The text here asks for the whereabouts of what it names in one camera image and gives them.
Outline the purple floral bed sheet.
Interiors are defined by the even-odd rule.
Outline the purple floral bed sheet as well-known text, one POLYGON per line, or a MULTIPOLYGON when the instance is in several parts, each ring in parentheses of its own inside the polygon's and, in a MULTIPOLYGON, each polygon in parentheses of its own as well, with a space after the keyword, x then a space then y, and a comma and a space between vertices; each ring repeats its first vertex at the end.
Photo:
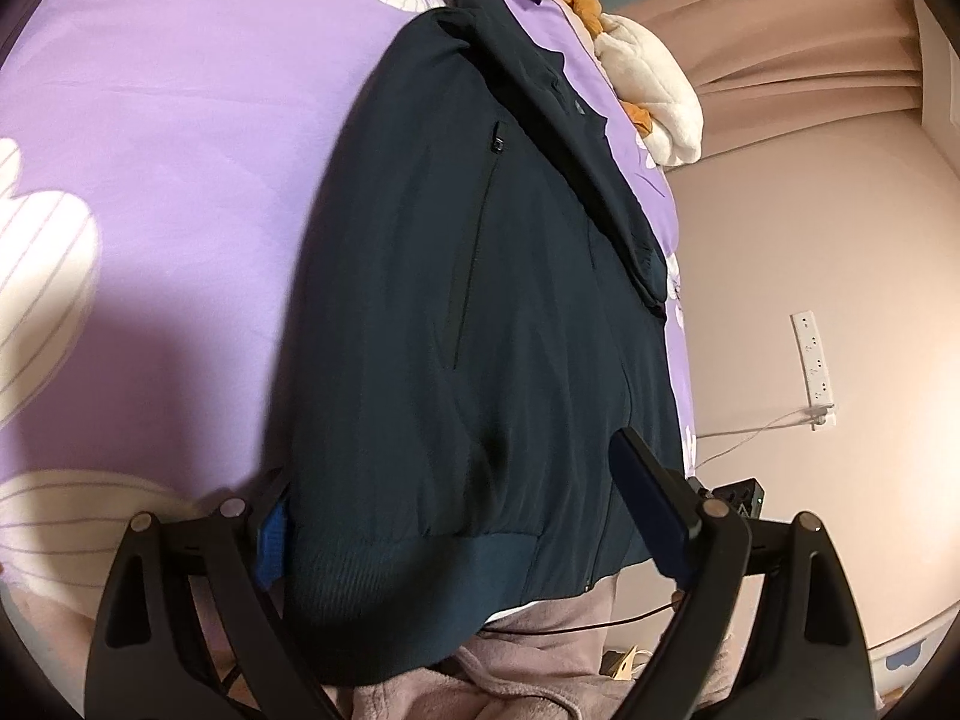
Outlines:
MULTIPOLYGON (((505 0, 664 174, 556 0, 505 0)), ((2 67, 2 571, 93 616, 127 520, 259 468, 302 228, 387 44, 441 0, 43 0, 2 67)))

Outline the dark navy zip jacket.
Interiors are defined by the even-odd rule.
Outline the dark navy zip jacket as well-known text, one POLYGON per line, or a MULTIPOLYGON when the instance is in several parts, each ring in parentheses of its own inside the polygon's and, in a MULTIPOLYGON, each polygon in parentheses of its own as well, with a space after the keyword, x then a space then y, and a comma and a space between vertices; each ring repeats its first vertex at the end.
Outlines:
POLYGON ((604 119, 503 0, 395 36, 298 280, 283 583, 314 678, 427 667, 646 559, 608 446, 630 427, 682 461, 664 254, 604 119))

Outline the pink curtain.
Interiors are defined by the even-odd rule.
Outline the pink curtain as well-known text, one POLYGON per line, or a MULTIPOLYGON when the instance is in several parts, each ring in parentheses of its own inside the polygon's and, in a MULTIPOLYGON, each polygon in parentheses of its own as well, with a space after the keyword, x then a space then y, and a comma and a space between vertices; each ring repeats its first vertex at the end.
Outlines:
POLYGON ((913 0, 635 0, 703 109, 703 154, 861 115, 918 110, 913 0))

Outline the white wall power strip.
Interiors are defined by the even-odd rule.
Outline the white wall power strip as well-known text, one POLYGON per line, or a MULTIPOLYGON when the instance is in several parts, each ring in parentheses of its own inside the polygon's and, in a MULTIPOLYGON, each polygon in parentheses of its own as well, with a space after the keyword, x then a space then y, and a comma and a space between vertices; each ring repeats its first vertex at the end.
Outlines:
POLYGON ((812 310, 796 312, 791 316, 794 337, 799 349, 800 364, 804 371, 807 400, 812 408, 833 408, 832 379, 828 372, 823 341, 812 310))

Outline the pink fleece trousers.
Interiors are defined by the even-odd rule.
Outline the pink fleece trousers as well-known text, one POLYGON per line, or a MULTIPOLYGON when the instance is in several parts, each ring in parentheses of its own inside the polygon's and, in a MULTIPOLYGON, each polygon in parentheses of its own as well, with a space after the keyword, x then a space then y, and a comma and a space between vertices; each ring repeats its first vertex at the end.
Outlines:
POLYGON ((325 692, 347 718, 610 718, 651 661, 641 645, 625 679, 602 671, 617 580, 537 601, 494 623, 434 667, 325 692))

